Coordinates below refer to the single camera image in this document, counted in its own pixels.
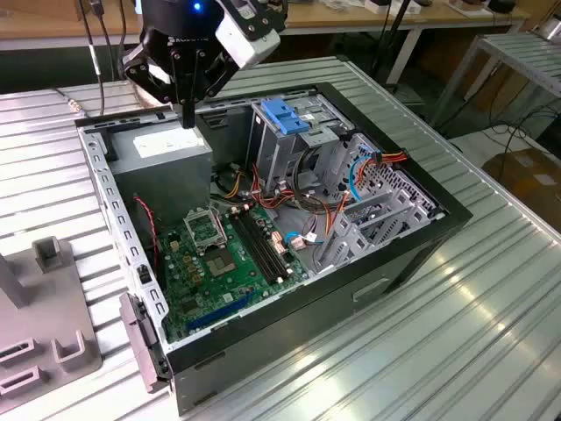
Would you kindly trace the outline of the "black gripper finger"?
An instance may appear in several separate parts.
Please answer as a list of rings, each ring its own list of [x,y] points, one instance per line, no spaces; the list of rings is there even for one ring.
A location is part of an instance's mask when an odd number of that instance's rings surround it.
[[[215,56],[210,51],[196,51],[188,90],[188,128],[195,126],[195,105],[214,97],[237,71],[238,65],[224,49]]]
[[[177,114],[182,128],[189,128],[189,100],[180,92],[176,78],[168,75],[138,44],[122,56],[124,76],[160,103],[168,104]]]

